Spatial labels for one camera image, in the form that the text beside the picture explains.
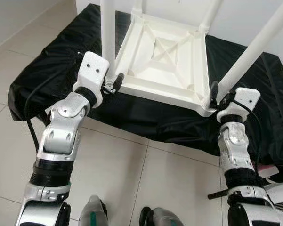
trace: wire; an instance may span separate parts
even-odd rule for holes
[[[39,86],[37,86],[37,87],[30,93],[30,95],[28,96],[28,98],[26,99],[26,102],[25,102],[25,106],[24,106],[24,117],[25,117],[25,120],[27,121],[27,125],[28,125],[28,128],[29,128],[30,134],[32,135],[33,143],[34,143],[34,146],[35,146],[35,148],[36,148],[36,153],[38,153],[39,142],[38,142],[38,138],[37,138],[37,136],[36,136],[36,133],[35,133],[35,131],[34,131],[34,128],[33,128],[33,126],[32,126],[32,122],[31,122],[31,120],[30,120],[30,118],[29,118],[29,115],[28,115],[28,110],[29,110],[31,98],[32,98],[32,96],[33,96],[37,91],[39,91],[43,86],[45,86],[48,82],[50,82],[51,80],[53,80],[53,79],[54,79],[55,77],[57,77],[59,74],[60,74],[60,72],[53,74],[52,76],[50,76],[49,78],[47,78],[44,82],[42,82]]]
[[[240,102],[238,102],[236,100],[232,100],[232,102],[239,105],[240,107],[244,108],[246,111],[248,111],[249,114],[251,114],[255,118],[255,121],[259,126],[259,140],[258,140],[258,147],[257,147],[257,158],[256,158],[255,168],[254,168],[254,170],[256,172],[257,179],[258,179],[258,177],[259,177],[259,160],[260,160],[260,156],[261,156],[261,152],[262,152],[262,132],[263,132],[262,125],[259,121],[259,118],[256,116],[255,113],[252,112],[252,110],[250,110],[248,107],[246,107],[245,105],[241,104]]]

